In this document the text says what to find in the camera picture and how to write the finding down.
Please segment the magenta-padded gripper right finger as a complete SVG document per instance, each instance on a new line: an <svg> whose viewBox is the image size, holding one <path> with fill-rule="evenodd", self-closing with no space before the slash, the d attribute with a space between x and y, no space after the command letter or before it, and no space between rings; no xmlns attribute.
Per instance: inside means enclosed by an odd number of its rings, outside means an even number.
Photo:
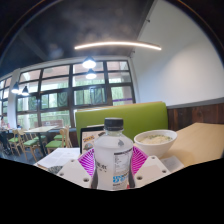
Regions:
<svg viewBox="0 0 224 224"><path fill-rule="evenodd" d="M129 175L129 187L140 188L170 174L170 171L156 156L147 156L133 147Z"/></svg>

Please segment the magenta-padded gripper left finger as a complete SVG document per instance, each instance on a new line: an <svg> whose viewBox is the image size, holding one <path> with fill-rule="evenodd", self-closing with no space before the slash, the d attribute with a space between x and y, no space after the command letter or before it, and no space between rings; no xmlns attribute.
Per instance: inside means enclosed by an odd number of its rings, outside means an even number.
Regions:
<svg viewBox="0 0 224 224"><path fill-rule="evenodd" d="M98 179L95 174L94 149L67 162L58 172L58 176L83 188L96 189Z"/></svg>

